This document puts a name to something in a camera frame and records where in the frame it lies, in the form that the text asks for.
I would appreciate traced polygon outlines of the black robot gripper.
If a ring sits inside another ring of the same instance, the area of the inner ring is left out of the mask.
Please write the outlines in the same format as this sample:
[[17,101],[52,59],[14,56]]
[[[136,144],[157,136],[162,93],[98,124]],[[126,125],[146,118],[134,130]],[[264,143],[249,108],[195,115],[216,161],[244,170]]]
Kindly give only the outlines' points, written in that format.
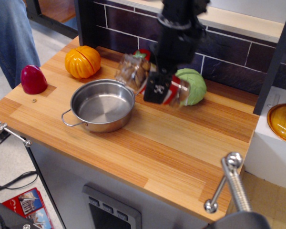
[[161,26],[158,43],[152,46],[157,72],[150,72],[143,100],[162,104],[169,91],[172,75],[180,64],[191,63],[205,33],[198,15],[207,12],[208,0],[164,0],[158,14]]

